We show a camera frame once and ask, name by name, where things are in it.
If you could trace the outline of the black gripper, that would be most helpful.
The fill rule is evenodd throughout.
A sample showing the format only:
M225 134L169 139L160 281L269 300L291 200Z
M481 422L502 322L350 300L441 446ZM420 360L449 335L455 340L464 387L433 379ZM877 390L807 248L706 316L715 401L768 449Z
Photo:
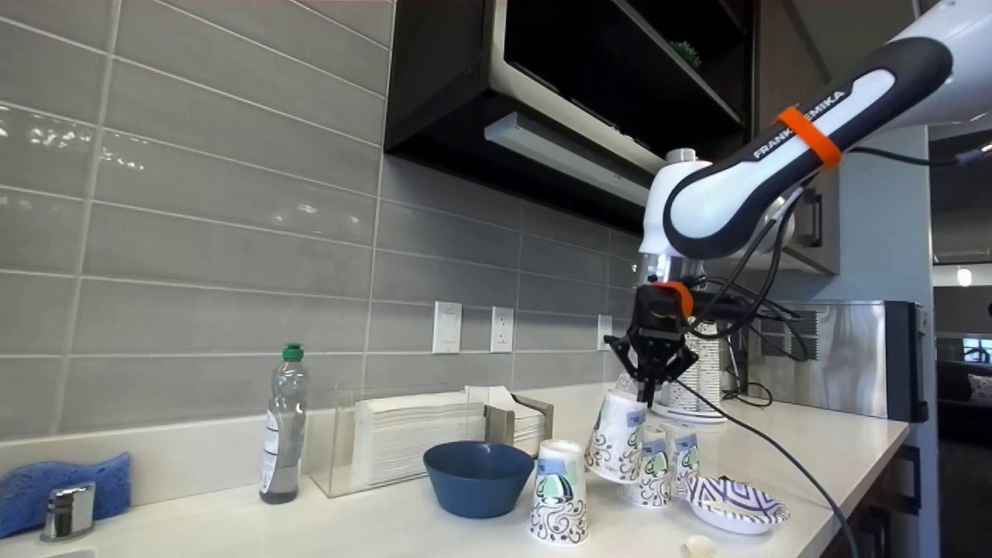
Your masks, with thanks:
M641 364L647 360L670 360L662 367L662 379L656 384L654 402L661 402L661 390L676 384L694 364L696 355L684 345L684 325L694 313L694 294L684 281L647 281L635 287L631 320L625 338L604 335L604 345L618 360L623 373L631 384L645 387L641 370L629 360L629 345Z

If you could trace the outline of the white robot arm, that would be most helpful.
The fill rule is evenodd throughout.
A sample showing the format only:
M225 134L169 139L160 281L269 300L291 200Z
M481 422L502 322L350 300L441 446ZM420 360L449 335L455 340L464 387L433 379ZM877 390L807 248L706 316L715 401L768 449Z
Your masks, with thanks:
M696 358L684 335L699 322L740 329L758 305L725 291L694 298L670 274L676 257L749 254L789 215L789 192L833 167L846 149L887 128L970 118L992 100L992 0L939 0L801 104L787 104L722 160L676 160L656 170L641 216L645 257L661 271L635 287L631 322L609 351L652 407Z

